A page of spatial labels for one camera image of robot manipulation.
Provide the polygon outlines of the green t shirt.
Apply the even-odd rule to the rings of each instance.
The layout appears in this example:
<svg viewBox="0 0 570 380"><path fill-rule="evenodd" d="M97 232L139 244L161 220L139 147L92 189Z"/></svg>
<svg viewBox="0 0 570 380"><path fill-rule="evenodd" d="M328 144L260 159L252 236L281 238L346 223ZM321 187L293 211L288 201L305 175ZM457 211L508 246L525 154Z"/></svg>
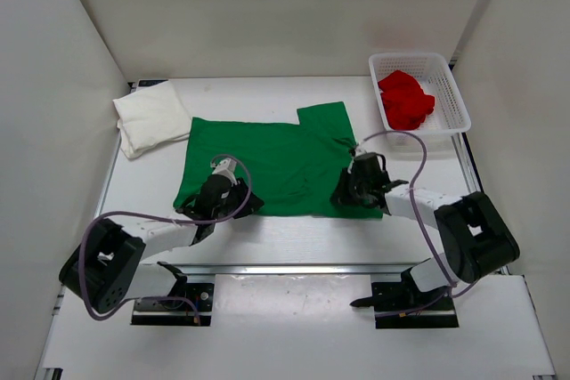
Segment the green t shirt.
<svg viewBox="0 0 570 380"><path fill-rule="evenodd" d="M379 219L382 212L337 207L330 196L356 141L346 106L337 101L297 110L297 124L213 121L195 117L185 154L182 182L173 206L180 208L211 173L216 155L241 161L235 173L251 177L265 204L264 216Z"/></svg>

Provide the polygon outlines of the white t shirt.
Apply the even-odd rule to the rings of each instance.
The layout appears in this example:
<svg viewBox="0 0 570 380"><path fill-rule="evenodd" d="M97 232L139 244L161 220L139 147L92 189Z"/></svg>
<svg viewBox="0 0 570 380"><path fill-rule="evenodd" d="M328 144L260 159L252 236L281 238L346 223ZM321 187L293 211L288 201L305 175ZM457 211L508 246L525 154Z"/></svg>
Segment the white t shirt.
<svg viewBox="0 0 570 380"><path fill-rule="evenodd" d="M120 149L128 159L161 143L186 139L191 115L170 81L144 87L113 100L118 114Z"/></svg>

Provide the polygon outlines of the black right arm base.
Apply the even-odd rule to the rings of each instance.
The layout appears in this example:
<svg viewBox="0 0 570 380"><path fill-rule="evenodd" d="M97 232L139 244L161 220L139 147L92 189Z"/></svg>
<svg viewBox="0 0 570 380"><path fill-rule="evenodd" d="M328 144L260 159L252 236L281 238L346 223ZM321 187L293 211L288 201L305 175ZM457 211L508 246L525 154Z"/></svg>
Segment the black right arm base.
<svg viewBox="0 0 570 380"><path fill-rule="evenodd" d="M355 309L372 308L376 329L434 329L460 326L448 286L420 291L403 271L400 281L371 283L371 295L353 300Z"/></svg>

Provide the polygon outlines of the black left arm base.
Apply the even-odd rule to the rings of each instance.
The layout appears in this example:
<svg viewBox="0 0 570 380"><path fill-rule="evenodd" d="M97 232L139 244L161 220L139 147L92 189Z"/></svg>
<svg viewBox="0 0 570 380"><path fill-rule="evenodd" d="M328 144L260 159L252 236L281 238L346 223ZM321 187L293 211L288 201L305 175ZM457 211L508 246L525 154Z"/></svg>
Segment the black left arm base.
<svg viewBox="0 0 570 380"><path fill-rule="evenodd" d="M136 272L127 296L134 300L133 326L208 327L215 277L190 274L165 262L144 264Z"/></svg>

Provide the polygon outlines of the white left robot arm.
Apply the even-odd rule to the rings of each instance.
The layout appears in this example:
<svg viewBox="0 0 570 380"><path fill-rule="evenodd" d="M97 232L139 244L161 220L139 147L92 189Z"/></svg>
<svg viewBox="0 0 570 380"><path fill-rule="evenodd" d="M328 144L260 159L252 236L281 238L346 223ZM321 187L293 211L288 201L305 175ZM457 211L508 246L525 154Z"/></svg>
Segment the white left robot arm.
<svg viewBox="0 0 570 380"><path fill-rule="evenodd" d="M97 220L86 238L63 264L59 281L89 303L93 314L107 319L124 301L157 299L168 309L187 298L187 278L166 262L142 260L178 247L200 243L225 217L239 219L257 213L265 202L242 178L211 174L198 192L175 211L192 221L141 222L122 226L109 218Z"/></svg>

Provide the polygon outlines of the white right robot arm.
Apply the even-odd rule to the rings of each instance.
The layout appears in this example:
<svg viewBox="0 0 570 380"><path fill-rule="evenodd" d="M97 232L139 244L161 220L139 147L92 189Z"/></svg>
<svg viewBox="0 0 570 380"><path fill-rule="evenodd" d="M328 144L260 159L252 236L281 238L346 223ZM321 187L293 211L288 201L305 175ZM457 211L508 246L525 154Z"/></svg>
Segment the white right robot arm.
<svg viewBox="0 0 570 380"><path fill-rule="evenodd" d="M377 153L352 152L330 201L336 207L413 220L422 232L428 227L437 231L443 250L428 240L432 257L401 274L401 300L413 309L424 306L436 290L474 284L520 256L518 243L485 193L450 196L393 181L385 157Z"/></svg>

